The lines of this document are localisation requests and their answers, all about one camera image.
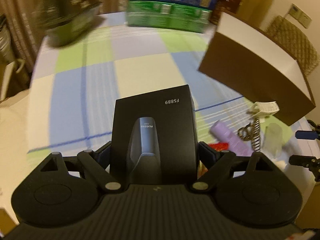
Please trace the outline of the frosted plastic cup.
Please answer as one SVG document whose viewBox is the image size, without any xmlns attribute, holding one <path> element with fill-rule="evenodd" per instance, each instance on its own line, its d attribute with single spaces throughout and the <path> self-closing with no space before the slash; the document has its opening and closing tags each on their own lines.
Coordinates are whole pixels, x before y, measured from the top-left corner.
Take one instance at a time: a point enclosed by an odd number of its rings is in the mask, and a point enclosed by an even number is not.
<svg viewBox="0 0 320 240">
<path fill-rule="evenodd" d="M 263 152 L 269 154 L 273 158 L 279 157 L 282 149 L 282 141 L 282 128 L 276 123 L 269 124 L 264 133 Z"/>
</svg>

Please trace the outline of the purple cream tube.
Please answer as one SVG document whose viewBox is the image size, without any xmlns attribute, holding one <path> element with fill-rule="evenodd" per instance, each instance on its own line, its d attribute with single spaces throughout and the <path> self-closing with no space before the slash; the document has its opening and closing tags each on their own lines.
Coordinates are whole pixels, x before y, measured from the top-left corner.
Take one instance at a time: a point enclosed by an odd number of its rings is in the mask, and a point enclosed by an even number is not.
<svg viewBox="0 0 320 240">
<path fill-rule="evenodd" d="M 249 157 L 252 154 L 250 149 L 227 125 L 218 120 L 210 128 L 210 133 L 219 141 L 228 143 L 228 149 L 237 156 Z"/>
</svg>

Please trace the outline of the black shaver box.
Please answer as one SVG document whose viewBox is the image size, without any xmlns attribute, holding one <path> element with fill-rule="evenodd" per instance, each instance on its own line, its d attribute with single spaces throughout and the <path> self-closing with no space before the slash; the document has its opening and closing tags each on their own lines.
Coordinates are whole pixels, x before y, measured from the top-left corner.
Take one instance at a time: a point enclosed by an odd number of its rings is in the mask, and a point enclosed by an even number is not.
<svg viewBox="0 0 320 240">
<path fill-rule="evenodd" d="M 110 173 L 122 183 L 195 181 L 199 159 L 194 102 L 188 85 L 116 101 Z"/>
</svg>

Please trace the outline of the red snack packet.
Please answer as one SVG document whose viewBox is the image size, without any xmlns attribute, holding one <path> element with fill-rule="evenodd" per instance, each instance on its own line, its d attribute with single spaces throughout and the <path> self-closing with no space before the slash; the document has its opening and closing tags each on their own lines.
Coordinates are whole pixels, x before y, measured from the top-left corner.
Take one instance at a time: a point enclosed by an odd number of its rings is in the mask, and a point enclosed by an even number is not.
<svg viewBox="0 0 320 240">
<path fill-rule="evenodd" d="M 226 151 L 229 150 L 229 144 L 226 142 L 217 142 L 217 143 L 212 143 L 208 144 L 210 148 L 216 150 L 216 151 Z"/>
</svg>

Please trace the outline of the checked tablecloth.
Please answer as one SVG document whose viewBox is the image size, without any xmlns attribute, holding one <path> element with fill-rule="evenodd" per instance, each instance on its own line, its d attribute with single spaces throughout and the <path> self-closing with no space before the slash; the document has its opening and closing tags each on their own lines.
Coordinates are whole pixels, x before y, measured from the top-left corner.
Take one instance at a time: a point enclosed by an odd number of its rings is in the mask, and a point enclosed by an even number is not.
<svg viewBox="0 0 320 240">
<path fill-rule="evenodd" d="M 14 189 L 49 153 L 108 142 L 119 98 L 188 85 L 200 141 L 214 142 L 209 129 L 218 120 L 233 131 L 245 126 L 249 101 L 198 70 L 214 32 L 128 27 L 118 12 L 99 16 L 68 46 L 43 41 L 31 87 L 1 101 L 1 208 L 15 217 Z"/>
</svg>

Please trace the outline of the brown cardboard storage box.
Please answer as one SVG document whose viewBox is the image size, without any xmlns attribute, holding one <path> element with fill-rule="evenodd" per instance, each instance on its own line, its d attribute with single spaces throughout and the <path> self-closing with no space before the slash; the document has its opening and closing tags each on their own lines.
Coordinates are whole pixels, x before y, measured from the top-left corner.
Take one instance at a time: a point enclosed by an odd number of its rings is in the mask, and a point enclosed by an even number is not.
<svg viewBox="0 0 320 240">
<path fill-rule="evenodd" d="M 223 12 L 199 71 L 252 102 L 275 101 L 291 126 L 316 103 L 297 59 L 263 31 Z"/>
</svg>

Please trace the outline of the quilted olive chair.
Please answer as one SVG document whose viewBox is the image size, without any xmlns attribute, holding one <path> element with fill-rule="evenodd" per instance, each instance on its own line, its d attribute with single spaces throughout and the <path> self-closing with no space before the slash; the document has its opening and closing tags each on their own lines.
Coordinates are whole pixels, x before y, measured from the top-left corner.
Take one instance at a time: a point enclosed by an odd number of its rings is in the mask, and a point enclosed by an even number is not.
<svg viewBox="0 0 320 240">
<path fill-rule="evenodd" d="M 297 59 L 306 76 L 319 65 L 319 53 L 315 47 L 308 37 L 287 19 L 276 16 L 268 25 L 266 33 Z"/>
</svg>

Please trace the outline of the cardboard boxes at left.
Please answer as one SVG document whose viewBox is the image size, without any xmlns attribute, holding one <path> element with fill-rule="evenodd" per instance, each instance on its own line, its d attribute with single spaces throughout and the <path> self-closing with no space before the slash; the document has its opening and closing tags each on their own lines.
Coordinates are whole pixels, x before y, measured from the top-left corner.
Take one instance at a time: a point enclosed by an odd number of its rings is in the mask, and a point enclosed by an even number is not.
<svg viewBox="0 0 320 240">
<path fill-rule="evenodd" d="M 9 63 L 1 79 L 1 101 L 15 96 L 19 92 L 28 89 L 30 86 L 30 76 L 23 59 L 17 59 Z"/>
</svg>

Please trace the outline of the dark red gift bag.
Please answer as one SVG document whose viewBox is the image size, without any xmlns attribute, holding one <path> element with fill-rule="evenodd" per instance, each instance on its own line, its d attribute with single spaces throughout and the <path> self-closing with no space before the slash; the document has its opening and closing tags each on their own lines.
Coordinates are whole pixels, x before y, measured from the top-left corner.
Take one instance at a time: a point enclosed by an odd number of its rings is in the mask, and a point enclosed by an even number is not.
<svg viewBox="0 0 320 240">
<path fill-rule="evenodd" d="M 241 3 L 242 0 L 216 0 L 216 4 L 209 18 L 210 23 L 217 25 L 221 16 L 221 12 L 223 11 L 236 14 Z"/>
</svg>

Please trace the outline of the black instant noodle bowl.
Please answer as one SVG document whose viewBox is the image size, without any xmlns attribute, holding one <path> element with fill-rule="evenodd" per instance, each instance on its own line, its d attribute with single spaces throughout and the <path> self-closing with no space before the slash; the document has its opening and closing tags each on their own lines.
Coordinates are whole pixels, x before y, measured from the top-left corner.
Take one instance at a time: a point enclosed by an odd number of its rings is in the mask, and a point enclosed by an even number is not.
<svg viewBox="0 0 320 240">
<path fill-rule="evenodd" d="M 65 46 L 91 27 L 99 6 L 100 0 L 39 0 L 37 24 L 50 46 Z"/>
</svg>

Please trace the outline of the green drink pack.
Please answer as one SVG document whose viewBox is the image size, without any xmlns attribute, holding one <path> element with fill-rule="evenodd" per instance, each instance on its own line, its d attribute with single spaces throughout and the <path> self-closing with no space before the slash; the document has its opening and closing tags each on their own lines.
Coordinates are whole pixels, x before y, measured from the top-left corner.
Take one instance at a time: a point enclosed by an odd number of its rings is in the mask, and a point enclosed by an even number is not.
<svg viewBox="0 0 320 240">
<path fill-rule="evenodd" d="M 167 28 L 203 33 L 211 11 L 188 5 L 158 1 L 129 0 L 126 20 L 129 26 Z"/>
</svg>

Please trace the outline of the wall socket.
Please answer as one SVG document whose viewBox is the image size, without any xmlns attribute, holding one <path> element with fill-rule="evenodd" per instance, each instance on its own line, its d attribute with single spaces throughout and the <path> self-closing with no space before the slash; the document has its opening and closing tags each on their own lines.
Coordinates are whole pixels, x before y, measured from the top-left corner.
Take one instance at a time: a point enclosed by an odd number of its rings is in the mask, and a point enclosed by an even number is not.
<svg viewBox="0 0 320 240">
<path fill-rule="evenodd" d="M 312 22 L 311 17 L 293 3 L 289 9 L 289 15 L 297 20 L 305 29 L 308 29 Z"/>
</svg>

